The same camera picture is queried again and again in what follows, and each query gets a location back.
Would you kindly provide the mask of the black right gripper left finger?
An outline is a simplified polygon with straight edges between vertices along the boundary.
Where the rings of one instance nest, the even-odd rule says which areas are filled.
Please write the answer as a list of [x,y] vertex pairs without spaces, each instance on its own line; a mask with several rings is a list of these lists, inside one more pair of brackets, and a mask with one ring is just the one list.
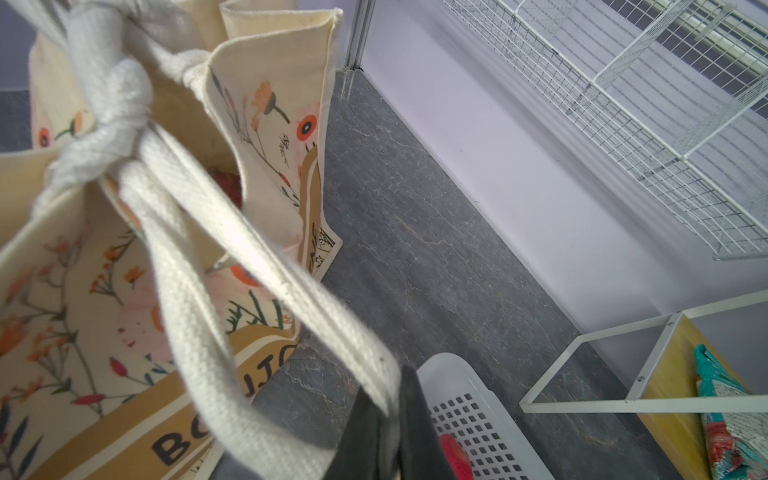
[[355,397],[337,451],[323,480],[377,480],[384,415],[363,388]]

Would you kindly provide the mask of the cream canvas grocery bag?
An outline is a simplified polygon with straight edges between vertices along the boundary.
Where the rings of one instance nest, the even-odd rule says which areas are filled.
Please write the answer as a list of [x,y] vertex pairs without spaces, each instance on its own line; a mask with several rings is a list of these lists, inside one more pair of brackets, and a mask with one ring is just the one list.
[[33,146],[1,158],[1,475],[181,479],[214,447],[321,479],[253,399],[311,332],[382,411],[400,368],[321,282],[338,8],[16,1]]

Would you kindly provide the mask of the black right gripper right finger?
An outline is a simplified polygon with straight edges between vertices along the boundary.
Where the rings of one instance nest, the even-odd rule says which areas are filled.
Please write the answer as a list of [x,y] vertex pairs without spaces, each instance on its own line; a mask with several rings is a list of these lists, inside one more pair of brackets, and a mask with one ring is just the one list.
[[440,445],[416,370],[403,366],[399,393],[399,468],[404,480],[448,480],[456,475]]

